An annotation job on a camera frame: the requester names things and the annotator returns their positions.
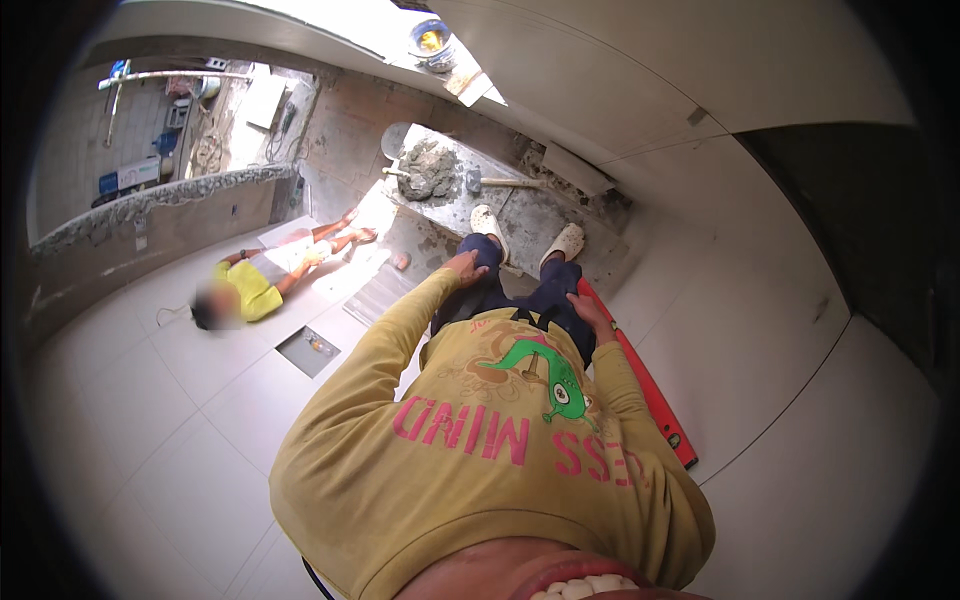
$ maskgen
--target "teeth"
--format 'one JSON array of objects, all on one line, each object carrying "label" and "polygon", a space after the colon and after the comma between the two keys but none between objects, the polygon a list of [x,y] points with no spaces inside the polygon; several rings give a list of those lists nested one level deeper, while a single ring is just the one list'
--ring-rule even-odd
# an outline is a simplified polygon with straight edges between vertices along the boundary
[{"label": "teeth", "polygon": [[580,600],[593,595],[593,588],[582,579],[571,579],[566,582],[566,588],[560,592],[564,600]]},{"label": "teeth", "polygon": [[600,593],[601,591],[615,591],[618,589],[624,589],[620,584],[620,580],[623,579],[615,573],[607,573],[606,575],[589,575],[587,576],[587,582],[593,588],[593,591]]},{"label": "teeth", "polygon": [[639,589],[639,586],[616,573],[588,575],[584,579],[554,582],[545,591],[530,596],[530,600],[581,600],[601,591],[618,589]]}]

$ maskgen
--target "dark blue shorts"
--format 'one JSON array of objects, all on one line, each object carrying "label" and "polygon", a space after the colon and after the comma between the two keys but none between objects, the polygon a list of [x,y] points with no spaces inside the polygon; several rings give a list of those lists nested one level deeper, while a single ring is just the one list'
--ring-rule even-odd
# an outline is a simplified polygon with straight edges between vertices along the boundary
[{"label": "dark blue shorts", "polygon": [[[448,323],[469,319],[495,308],[524,308],[539,315],[549,311],[551,321],[570,334],[586,368],[596,347],[596,336],[593,329],[577,315],[570,300],[566,299],[567,294],[577,293],[577,281],[582,275],[580,265],[559,258],[546,261],[540,269],[540,287],[526,298],[511,300],[503,293],[503,285],[500,284],[500,247],[482,233],[471,233],[460,243],[457,253],[472,250],[477,250],[474,264],[477,267],[490,267],[490,271],[469,288],[451,294],[433,316],[430,331],[436,334]],[[467,314],[462,310],[464,306],[472,306]]]}]

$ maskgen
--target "metal pipe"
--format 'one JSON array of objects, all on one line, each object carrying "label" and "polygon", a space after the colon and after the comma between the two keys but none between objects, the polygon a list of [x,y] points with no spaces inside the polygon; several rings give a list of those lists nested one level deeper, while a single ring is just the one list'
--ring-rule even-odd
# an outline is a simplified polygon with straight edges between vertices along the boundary
[{"label": "metal pipe", "polygon": [[111,77],[101,80],[97,83],[97,89],[107,89],[111,85],[120,85],[125,82],[136,82],[141,79],[150,79],[153,77],[220,77],[234,79],[253,79],[253,75],[243,73],[221,73],[219,71],[145,71],[143,73],[130,73],[122,77]]},{"label": "metal pipe", "polygon": [[[127,59],[123,65],[123,72],[126,73],[130,69],[130,59]],[[104,140],[104,148],[109,148],[110,144],[113,143],[113,123],[116,121],[117,117],[117,105],[120,104],[120,92],[123,91],[123,84],[117,84],[117,91],[113,94],[113,108],[110,109],[110,124],[107,127],[107,139]]]}]

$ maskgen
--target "green cartoon alien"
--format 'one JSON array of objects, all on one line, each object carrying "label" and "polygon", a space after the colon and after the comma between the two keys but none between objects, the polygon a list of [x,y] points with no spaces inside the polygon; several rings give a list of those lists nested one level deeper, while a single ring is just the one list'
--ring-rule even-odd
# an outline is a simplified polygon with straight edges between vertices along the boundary
[{"label": "green cartoon alien", "polygon": [[560,415],[565,419],[577,420],[583,419],[593,431],[599,431],[593,421],[587,417],[587,407],[590,406],[590,400],[584,396],[577,383],[577,377],[573,373],[570,363],[557,350],[547,345],[543,334],[534,338],[517,336],[516,342],[500,359],[500,362],[492,365],[490,363],[478,363],[481,367],[491,369],[500,369],[506,371],[520,362],[527,356],[532,356],[530,367],[521,373],[525,379],[536,379],[537,360],[539,356],[546,359],[550,373],[547,375],[548,397],[553,410],[543,414],[543,420],[550,422],[554,415]]}]

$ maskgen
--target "mouth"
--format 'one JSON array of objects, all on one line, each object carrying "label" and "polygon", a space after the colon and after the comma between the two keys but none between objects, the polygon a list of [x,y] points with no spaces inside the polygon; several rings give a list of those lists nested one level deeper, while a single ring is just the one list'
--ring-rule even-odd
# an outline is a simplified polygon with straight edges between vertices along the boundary
[{"label": "mouth", "polygon": [[527,578],[510,600],[580,600],[650,587],[642,574],[604,557],[571,558]]},{"label": "mouth", "polygon": [[587,575],[584,579],[553,582],[546,589],[534,592],[530,600],[580,600],[605,591],[622,589],[640,589],[640,586],[634,580],[616,573]]}]

